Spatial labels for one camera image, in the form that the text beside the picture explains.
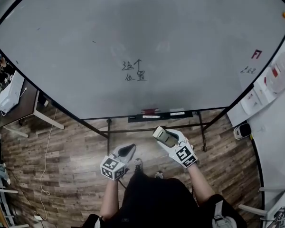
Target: sneaker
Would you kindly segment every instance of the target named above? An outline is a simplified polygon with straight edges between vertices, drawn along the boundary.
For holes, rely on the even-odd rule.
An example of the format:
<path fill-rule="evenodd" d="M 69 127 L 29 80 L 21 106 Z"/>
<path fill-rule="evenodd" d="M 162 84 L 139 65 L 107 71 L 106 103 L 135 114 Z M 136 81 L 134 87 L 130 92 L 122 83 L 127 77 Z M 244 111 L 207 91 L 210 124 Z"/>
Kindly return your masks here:
<path fill-rule="evenodd" d="M 155 177 L 155 178 L 159 178 L 159 179 L 163 179 L 163 173 L 162 173 L 162 171 L 156 172 L 156 174 L 155 174 L 154 177 Z"/>
<path fill-rule="evenodd" d="M 142 160 L 137 158 L 135 161 L 134 161 L 134 165 L 135 165 L 135 172 L 137 171 L 143 171 L 143 163 L 142 163 Z"/>

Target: whiteboard marker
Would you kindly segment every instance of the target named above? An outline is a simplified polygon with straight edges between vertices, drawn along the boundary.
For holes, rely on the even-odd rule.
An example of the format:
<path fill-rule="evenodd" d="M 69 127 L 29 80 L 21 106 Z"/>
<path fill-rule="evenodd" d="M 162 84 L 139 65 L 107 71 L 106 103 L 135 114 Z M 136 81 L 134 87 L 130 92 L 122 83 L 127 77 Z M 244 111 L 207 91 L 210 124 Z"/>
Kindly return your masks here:
<path fill-rule="evenodd" d="M 160 118 L 160 116 L 146 116 L 146 115 L 143 115 L 142 117 L 143 118 Z"/>

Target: white chair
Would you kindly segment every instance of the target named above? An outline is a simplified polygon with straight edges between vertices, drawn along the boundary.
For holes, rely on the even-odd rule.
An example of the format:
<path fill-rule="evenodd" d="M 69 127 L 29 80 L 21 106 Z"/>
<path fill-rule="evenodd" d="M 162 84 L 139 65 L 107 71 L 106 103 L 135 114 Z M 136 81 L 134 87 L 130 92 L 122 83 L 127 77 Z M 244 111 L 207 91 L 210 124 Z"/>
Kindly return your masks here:
<path fill-rule="evenodd" d="M 256 209 L 243 204 L 240 204 L 238 208 L 256 215 L 260 215 L 261 216 L 260 219 L 265 221 L 263 227 L 268 227 L 272 223 L 272 221 L 266 221 L 266 220 L 275 220 L 275 214 L 282 207 L 285 207 L 285 186 L 266 187 L 266 188 L 264 187 L 260 188 L 259 190 L 263 192 L 279 192 L 279 193 L 283 192 L 283 194 L 270 210 Z"/>

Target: white device on table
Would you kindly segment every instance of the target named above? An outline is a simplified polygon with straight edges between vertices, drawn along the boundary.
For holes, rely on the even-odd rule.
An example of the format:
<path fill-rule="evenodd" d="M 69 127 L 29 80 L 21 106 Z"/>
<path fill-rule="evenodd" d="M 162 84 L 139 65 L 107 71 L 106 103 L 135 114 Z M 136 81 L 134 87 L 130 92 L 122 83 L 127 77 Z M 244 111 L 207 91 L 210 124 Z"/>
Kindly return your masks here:
<path fill-rule="evenodd" d="M 11 108 L 18 104 L 23 82 L 24 77 L 16 71 L 11 83 L 0 93 L 1 111 L 7 113 Z"/>
<path fill-rule="evenodd" d="M 182 167 L 188 168 L 198 160 L 193 151 L 193 145 L 189 143 L 189 140 L 182 132 L 174 129 L 164 130 L 162 127 L 157 127 L 153 137 L 169 153 L 169 156 L 181 164 Z"/>
<path fill-rule="evenodd" d="M 100 164 L 101 174 L 105 177 L 117 180 L 126 174 L 127 167 L 136 151 L 134 143 L 116 147 L 112 154 L 105 156 Z"/>

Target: white wall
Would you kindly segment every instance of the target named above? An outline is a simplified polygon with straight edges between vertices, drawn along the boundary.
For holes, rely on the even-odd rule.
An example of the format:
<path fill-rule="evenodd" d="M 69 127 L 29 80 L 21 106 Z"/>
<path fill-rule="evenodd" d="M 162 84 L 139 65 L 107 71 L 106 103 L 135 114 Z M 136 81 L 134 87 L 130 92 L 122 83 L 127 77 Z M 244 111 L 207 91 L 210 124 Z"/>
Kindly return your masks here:
<path fill-rule="evenodd" d="M 279 53 L 282 51 L 285 51 L 285 42 Z M 285 91 L 250 118 L 249 123 L 260 157 L 264 185 L 285 185 Z M 265 193 L 266 208 L 271 206 L 275 196 Z"/>

